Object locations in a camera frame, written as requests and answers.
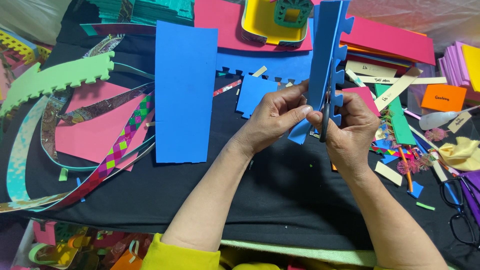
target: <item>yellow sleeve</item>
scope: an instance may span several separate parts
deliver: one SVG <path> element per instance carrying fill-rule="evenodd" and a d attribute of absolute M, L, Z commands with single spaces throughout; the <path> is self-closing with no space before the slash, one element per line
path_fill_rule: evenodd
<path fill-rule="evenodd" d="M 160 242 L 156 233 L 141 270 L 217 270 L 220 251 L 206 252 Z"/>

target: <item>left hand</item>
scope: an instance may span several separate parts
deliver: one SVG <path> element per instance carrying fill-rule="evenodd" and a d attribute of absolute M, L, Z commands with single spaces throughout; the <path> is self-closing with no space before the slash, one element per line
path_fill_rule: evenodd
<path fill-rule="evenodd" d="M 277 92 L 265 94 L 250 119 L 237 131 L 229 143 L 240 147 L 251 158 L 283 136 L 285 131 L 302 121 L 313 111 L 306 105 L 303 93 L 308 80 Z"/>

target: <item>glue bottle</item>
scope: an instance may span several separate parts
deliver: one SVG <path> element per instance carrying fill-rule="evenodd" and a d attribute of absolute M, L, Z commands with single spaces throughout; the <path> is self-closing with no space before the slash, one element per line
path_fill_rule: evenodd
<path fill-rule="evenodd" d="M 420 117 L 419 125 L 420 125 L 420 128 L 423 130 L 433 129 L 448 123 L 448 121 L 452 119 L 455 119 L 455 117 L 457 117 L 459 114 L 476 109 L 478 107 L 480 107 L 480 105 L 463 110 L 463 111 L 459 111 L 459 112 L 455 112 L 455 111 L 433 112 Z"/>

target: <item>hand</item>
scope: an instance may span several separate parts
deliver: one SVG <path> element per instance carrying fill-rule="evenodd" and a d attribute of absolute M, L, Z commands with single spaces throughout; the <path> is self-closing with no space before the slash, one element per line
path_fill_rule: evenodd
<path fill-rule="evenodd" d="M 358 177 L 370 169 L 367 156 L 380 119 L 357 93 L 337 90 L 336 94 L 343 94 L 343 106 L 338 109 L 342 123 L 338 127 L 332 119 L 329 119 L 327 153 L 344 178 L 346 175 Z M 321 112 L 309 112 L 306 118 L 319 132 L 322 130 Z"/>
<path fill-rule="evenodd" d="M 230 140 L 241 147 L 248 157 L 276 142 L 282 135 L 302 121 L 313 109 L 305 105 L 302 95 L 308 90 L 308 81 L 277 92 L 265 94 L 250 119 Z"/>

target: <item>forearm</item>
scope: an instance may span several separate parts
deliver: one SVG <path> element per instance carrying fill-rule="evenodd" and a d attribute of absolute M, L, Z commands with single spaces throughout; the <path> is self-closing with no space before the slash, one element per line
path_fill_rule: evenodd
<path fill-rule="evenodd" d="M 372 170 L 360 177 L 343 177 L 365 219 L 379 266 L 395 270 L 448 269 L 425 231 Z"/>
<path fill-rule="evenodd" d="M 165 244 L 215 252 L 228 210 L 252 157 L 228 142 L 162 236 Z"/>

